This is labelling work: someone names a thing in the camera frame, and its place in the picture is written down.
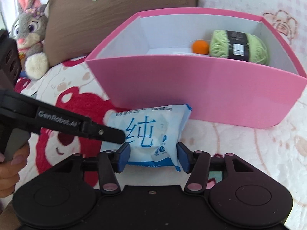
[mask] round black disc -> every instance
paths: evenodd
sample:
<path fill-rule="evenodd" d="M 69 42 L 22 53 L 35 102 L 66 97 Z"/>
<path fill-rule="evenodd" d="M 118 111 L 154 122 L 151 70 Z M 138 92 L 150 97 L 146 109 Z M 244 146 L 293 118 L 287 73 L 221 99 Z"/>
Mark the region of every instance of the round black disc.
<path fill-rule="evenodd" d="M 50 173 L 33 179 L 14 195 L 13 207 L 28 226 L 58 229 L 71 226 L 86 216 L 96 203 L 96 195 L 84 181 L 69 173 Z"/>
<path fill-rule="evenodd" d="M 209 203 L 225 220 L 262 228 L 282 223 L 293 205 L 290 192 L 262 172 L 232 173 L 210 190 Z"/>

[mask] pink floral pattern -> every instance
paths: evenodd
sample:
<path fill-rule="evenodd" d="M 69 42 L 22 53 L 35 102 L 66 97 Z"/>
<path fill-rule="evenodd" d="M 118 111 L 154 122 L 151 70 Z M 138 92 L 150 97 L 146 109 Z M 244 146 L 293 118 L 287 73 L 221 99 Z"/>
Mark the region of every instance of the pink floral pattern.
<path fill-rule="evenodd" d="M 264 13 L 263 17 L 284 37 L 289 45 L 297 36 L 298 22 L 288 12 L 278 10 L 276 13 Z"/>

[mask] human hand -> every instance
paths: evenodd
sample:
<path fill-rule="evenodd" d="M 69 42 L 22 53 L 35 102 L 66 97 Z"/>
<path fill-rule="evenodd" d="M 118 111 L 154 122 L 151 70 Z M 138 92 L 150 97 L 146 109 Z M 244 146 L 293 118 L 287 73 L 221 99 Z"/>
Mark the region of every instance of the human hand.
<path fill-rule="evenodd" d="M 14 193 L 15 184 L 19 181 L 18 172 L 27 165 L 29 154 L 30 147 L 28 143 L 15 152 L 12 161 L 3 163 L 4 155 L 0 153 L 0 198 Z"/>

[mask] bed sheet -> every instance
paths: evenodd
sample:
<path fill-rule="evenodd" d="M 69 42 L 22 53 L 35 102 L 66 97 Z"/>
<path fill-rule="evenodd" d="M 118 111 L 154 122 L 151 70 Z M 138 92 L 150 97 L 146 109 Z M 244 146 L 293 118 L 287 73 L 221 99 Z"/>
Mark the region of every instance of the bed sheet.
<path fill-rule="evenodd" d="M 200 0 L 200 5 L 263 15 L 291 45 L 306 69 L 307 0 Z M 20 80 L 16 89 L 38 100 L 88 115 L 99 123 L 105 122 L 117 109 L 84 59 L 59 64 L 38 81 Z M 272 128 L 260 130 L 189 120 L 181 141 L 191 150 L 203 150 L 211 155 L 233 152 L 283 184 L 294 199 L 286 226 L 307 230 L 307 89 L 285 119 Z M 73 153 L 94 155 L 100 143 L 42 129 L 40 136 L 32 135 L 30 147 L 28 165 L 20 172 L 16 189 Z M 128 166 L 117 178 L 121 186 L 183 186 L 188 175 L 176 172 L 174 167 Z M 97 177 L 89 176 L 87 181 L 94 186 Z M 6 205 L 10 200 L 11 196 L 2 199 L 2 203 Z"/>
<path fill-rule="evenodd" d="M 90 116 L 99 123 L 106 122 L 109 114 L 117 110 L 96 82 L 84 58 L 57 65 L 41 80 L 20 80 L 16 89 L 37 100 Z M 181 141 L 191 150 L 207 151 L 212 156 L 233 152 L 283 184 L 294 199 L 286 226 L 290 229 L 307 229 L 307 90 L 286 118 L 270 129 L 189 120 Z M 42 129 L 40 136 L 33 134 L 29 143 L 31 153 L 28 165 L 20 172 L 17 189 L 73 153 L 91 156 L 100 149 L 99 141 L 45 129 Z M 127 166 L 122 174 L 117 174 L 117 178 L 121 187 L 173 184 L 183 187 L 188 175 L 177 172 L 174 167 Z M 97 177 L 88 177 L 87 181 L 94 186 Z M 6 204 L 10 199 L 8 197 L 2 201 Z"/>

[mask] bunny nose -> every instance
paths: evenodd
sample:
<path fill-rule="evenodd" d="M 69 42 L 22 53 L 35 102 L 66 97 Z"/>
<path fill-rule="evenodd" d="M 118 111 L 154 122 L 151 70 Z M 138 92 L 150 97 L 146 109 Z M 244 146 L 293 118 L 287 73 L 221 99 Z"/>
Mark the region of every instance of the bunny nose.
<path fill-rule="evenodd" d="M 26 40 L 25 39 L 19 39 L 18 44 L 23 44 Z"/>

